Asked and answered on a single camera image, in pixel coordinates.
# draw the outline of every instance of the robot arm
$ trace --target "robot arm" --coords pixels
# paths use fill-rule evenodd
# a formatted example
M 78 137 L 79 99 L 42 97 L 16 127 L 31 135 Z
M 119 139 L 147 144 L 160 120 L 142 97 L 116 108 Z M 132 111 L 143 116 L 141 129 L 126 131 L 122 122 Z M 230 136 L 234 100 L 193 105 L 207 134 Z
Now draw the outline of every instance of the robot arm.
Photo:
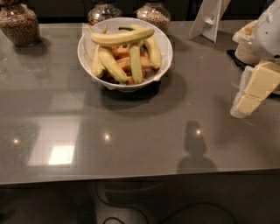
M 230 111 L 237 118 L 250 116 L 280 84 L 280 0 L 259 17 L 249 40 L 261 62 L 254 68 L 247 66 L 242 74 Z

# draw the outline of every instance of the gray countertop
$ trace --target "gray countertop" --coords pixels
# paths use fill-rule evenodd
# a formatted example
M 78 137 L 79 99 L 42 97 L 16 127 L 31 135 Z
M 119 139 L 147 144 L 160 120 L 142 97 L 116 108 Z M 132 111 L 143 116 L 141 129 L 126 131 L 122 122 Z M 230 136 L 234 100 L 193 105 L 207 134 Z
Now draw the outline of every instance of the gray countertop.
M 0 33 L 0 183 L 280 168 L 280 98 L 229 114 L 242 71 L 226 50 L 245 23 L 222 22 L 214 44 L 172 22 L 170 71 L 129 94 L 83 70 L 81 24 L 41 24 L 28 48 Z

